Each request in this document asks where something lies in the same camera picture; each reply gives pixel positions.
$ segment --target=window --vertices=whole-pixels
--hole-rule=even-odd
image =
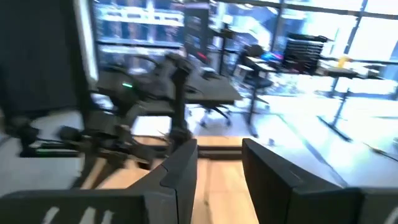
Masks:
[[[276,40],[276,50],[283,51],[288,33],[322,35],[331,40],[325,44],[322,55],[340,57],[355,23],[354,16],[286,9],[282,15],[282,30]]]
[[[154,64],[144,59],[136,58],[134,55],[148,55],[159,61],[168,52],[179,53],[178,50],[150,49],[142,47],[123,47],[102,45],[99,47],[100,65],[121,65],[128,68],[129,73],[135,74],[141,71],[150,71]]]
[[[101,0],[95,3],[95,17],[98,37],[103,41],[183,42],[182,3],[171,0]]]
[[[303,6],[315,6],[328,9],[346,9],[358,11],[361,9],[363,0],[288,0],[286,3]]]
[[[398,41],[398,34],[395,29],[391,29],[392,27],[398,27],[398,21],[362,18],[349,56],[369,60],[390,60]]]
[[[219,2],[212,4],[210,21],[213,28],[220,28],[223,22],[228,21],[236,32],[234,39],[227,42],[229,49],[239,50],[246,44],[259,44],[269,49],[277,14],[278,10],[272,7]],[[214,45],[221,47],[219,42],[214,42]]]
[[[366,12],[376,12],[382,14],[398,14],[398,1],[396,0],[368,0]]]

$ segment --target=black equipment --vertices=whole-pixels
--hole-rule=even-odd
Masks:
[[[259,223],[396,223],[398,190],[341,188],[250,139],[243,168]]]
[[[120,98],[118,91],[112,86],[131,86],[127,95],[138,96],[138,100],[163,100],[168,101],[174,111],[171,116],[172,124],[169,133],[172,142],[172,151],[176,150],[185,141],[192,138],[192,134],[185,121],[185,84],[193,67],[190,62],[179,54],[167,54],[163,62],[156,63],[150,73],[130,76],[123,68],[114,69],[113,72],[105,70],[101,73],[97,88],[99,93],[113,98]],[[133,96],[127,96],[126,102],[120,102],[117,107],[128,108]]]
[[[160,80],[160,85],[166,86],[164,88],[166,89],[165,98],[170,100],[175,111],[169,134],[172,143],[171,150],[174,151],[192,138],[184,117],[184,86],[192,67],[179,55],[168,54],[165,58],[163,70],[158,67],[158,71],[161,73],[153,74],[153,82],[157,83]],[[78,157],[80,154],[84,154],[83,171],[81,177],[72,185],[73,188],[80,187],[84,183],[97,157],[107,160],[111,172],[102,175],[93,187],[100,184],[114,171],[122,168],[124,161],[129,157],[135,159],[139,167],[150,169],[153,158],[156,156],[155,151],[135,141],[131,134],[131,128],[136,118],[145,113],[145,108],[139,104],[139,100],[141,100],[138,97],[139,94],[136,94],[143,90],[137,90],[135,86],[145,86],[145,83],[139,83],[120,68],[111,67],[107,70],[107,72],[109,71],[117,72],[110,73],[113,75],[113,79],[99,82],[98,93],[108,95],[112,99],[114,110],[91,111],[82,131],[71,127],[62,127],[57,134],[61,141],[39,139],[39,130],[30,126],[29,119],[16,117],[13,119],[13,126],[15,127],[14,135],[20,139],[22,146],[20,156]],[[166,97],[167,94],[170,95],[170,92],[174,93],[174,99]]]
[[[190,140],[124,190],[38,190],[5,195],[0,198],[0,219],[4,223],[189,224],[197,159],[197,141]]]
[[[302,74],[314,73],[328,39],[323,36],[289,34],[287,40],[282,66]]]

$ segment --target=gray floor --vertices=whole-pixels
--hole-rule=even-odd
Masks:
[[[316,114],[332,115],[338,100],[271,96],[267,96],[266,100],[271,103],[271,110],[265,111],[264,105],[258,104],[257,110],[265,114],[255,115],[254,123],[259,132],[259,142],[267,146],[270,139],[274,140],[273,146],[267,146],[271,150],[337,184],[340,176],[348,184],[398,185],[398,177],[386,178],[387,175],[396,176],[398,162],[375,156],[363,144],[395,152],[392,139],[398,136],[398,119],[371,117],[397,115],[397,102],[349,101],[343,112],[344,119],[338,125],[355,139],[348,143],[315,117]],[[207,119],[207,128],[203,128],[198,123],[204,110],[194,109],[193,116],[188,118],[190,130],[194,135],[201,136],[249,136],[239,113],[245,105],[245,101],[237,102],[237,107],[233,108],[236,113],[231,116],[231,127],[226,126],[222,116],[212,113]],[[34,126],[43,130],[42,138],[53,138],[52,134],[63,124],[80,128],[80,115],[77,112],[57,113],[38,119]],[[169,127],[170,119],[167,117],[141,117],[133,127],[133,133],[161,136],[168,132]],[[311,147],[318,155],[308,150]],[[18,151],[16,139],[0,147],[0,195],[24,189],[66,189],[79,174],[78,159],[21,159],[16,156]],[[317,156],[321,156],[332,168],[319,163]],[[389,168],[379,166],[379,163],[387,164]]]

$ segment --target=green light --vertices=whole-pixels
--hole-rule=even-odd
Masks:
[[[128,88],[132,88],[132,84],[123,83],[122,85],[125,86],[125,87],[128,87]]]

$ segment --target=standing desk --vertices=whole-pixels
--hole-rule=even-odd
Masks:
[[[285,69],[285,68],[272,68],[270,66],[268,66],[266,63],[266,61],[263,61],[261,59],[258,58],[252,58],[252,57],[247,57],[248,63],[252,66],[255,67],[255,72],[257,72],[258,74],[260,72],[265,72],[265,73],[269,73],[269,72],[274,72],[274,73],[289,73],[289,74],[297,74],[299,75],[299,72],[297,71],[291,71],[289,69]],[[336,67],[332,67],[332,66],[328,66],[328,65],[321,65],[318,67],[318,69],[315,71],[315,73],[313,74],[308,74],[305,73],[303,75],[313,75],[313,76],[321,76],[321,77],[332,77],[332,78],[339,78],[339,77],[345,77],[345,78],[349,78],[349,79],[354,79],[354,78],[360,78],[360,79],[375,79],[375,80],[382,80],[383,78],[375,76],[375,75],[363,75],[360,74],[359,72],[356,72],[354,70],[350,70],[347,68],[336,68]],[[257,96],[257,89],[258,87],[255,86],[253,88],[252,91],[252,95],[251,95],[251,102],[250,102],[250,107],[249,107],[249,112],[248,114],[245,116],[246,118],[246,124],[248,125],[248,129],[249,132],[252,136],[254,136],[255,138],[258,137],[258,133],[256,128],[253,126],[252,124],[252,115],[254,113],[254,105],[255,105],[255,99]],[[336,134],[338,134],[342,139],[344,139],[345,141],[350,141],[351,138],[348,137],[345,133],[343,133],[342,131],[340,131],[337,127],[336,124],[340,118],[340,114],[343,110],[343,107],[346,103],[347,97],[349,96],[350,91],[349,89],[347,89],[347,91],[344,93],[343,95],[343,99],[341,100],[340,106],[335,114],[335,117],[333,118],[332,122],[328,122],[326,121],[324,118],[322,118],[321,116],[318,116],[319,120],[326,124],[330,129],[332,129]]]

